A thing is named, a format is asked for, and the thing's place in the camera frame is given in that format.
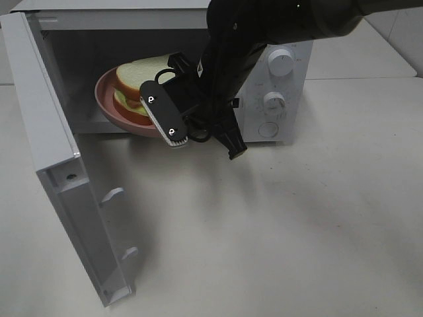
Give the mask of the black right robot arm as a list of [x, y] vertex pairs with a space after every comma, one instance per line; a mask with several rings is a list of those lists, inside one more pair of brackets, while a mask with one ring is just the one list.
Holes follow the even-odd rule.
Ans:
[[246, 151], [237, 125], [236, 95], [267, 45], [345, 36], [368, 15], [420, 7], [421, 1], [211, 1], [209, 40], [197, 63], [169, 56], [163, 83], [163, 118], [154, 122], [171, 147], [203, 133], [216, 138], [231, 159]]

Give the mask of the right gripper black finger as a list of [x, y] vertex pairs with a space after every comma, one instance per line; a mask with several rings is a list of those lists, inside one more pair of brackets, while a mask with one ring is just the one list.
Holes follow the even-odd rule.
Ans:
[[199, 78], [201, 72], [198, 64], [190, 61], [183, 53], [176, 52], [170, 54], [167, 65], [176, 71], [177, 76]]
[[247, 150], [232, 110], [224, 112], [216, 119], [211, 126], [211, 133], [228, 150], [230, 160], [241, 156]]

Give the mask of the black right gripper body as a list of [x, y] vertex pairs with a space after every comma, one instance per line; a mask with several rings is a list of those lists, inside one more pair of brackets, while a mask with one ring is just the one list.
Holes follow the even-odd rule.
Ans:
[[238, 105], [238, 100], [233, 99], [219, 110], [218, 98], [203, 93], [195, 78], [179, 77], [170, 67], [158, 72], [158, 83], [163, 85], [178, 108], [188, 135], [212, 135], [212, 124], [216, 119], [224, 112], [233, 110], [233, 105]]

